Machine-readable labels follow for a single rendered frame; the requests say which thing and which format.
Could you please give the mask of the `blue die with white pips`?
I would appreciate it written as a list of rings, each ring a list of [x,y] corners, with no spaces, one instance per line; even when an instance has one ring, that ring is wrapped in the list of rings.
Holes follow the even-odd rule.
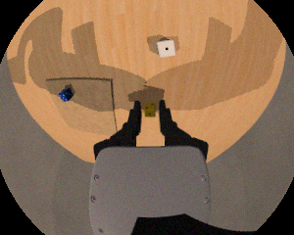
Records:
[[[73,95],[74,94],[72,93],[70,88],[65,88],[59,93],[59,96],[61,97],[63,102],[69,101]]]

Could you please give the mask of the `yellow die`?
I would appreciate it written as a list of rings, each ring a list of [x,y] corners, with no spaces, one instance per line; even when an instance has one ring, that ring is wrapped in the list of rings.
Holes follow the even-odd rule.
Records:
[[[144,114],[146,118],[154,118],[156,116],[156,105],[155,103],[144,104]]]

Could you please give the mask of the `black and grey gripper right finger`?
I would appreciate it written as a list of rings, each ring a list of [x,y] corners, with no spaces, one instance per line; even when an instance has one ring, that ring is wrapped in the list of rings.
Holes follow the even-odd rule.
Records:
[[[207,160],[209,145],[206,141],[191,137],[188,133],[177,127],[177,123],[172,121],[170,108],[166,108],[165,100],[159,104],[160,130],[165,136],[165,146],[190,145],[201,149],[205,160]]]

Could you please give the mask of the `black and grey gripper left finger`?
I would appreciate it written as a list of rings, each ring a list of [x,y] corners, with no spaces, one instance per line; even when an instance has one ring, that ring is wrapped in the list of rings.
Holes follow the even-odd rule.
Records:
[[[127,122],[122,125],[122,129],[112,135],[109,139],[96,143],[93,146],[95,160],[98,153],[107,147],[112,146],[136,146],[136,136],[141,131],[141,106],[139,101],[134,102],[134,107],[129,111]]]

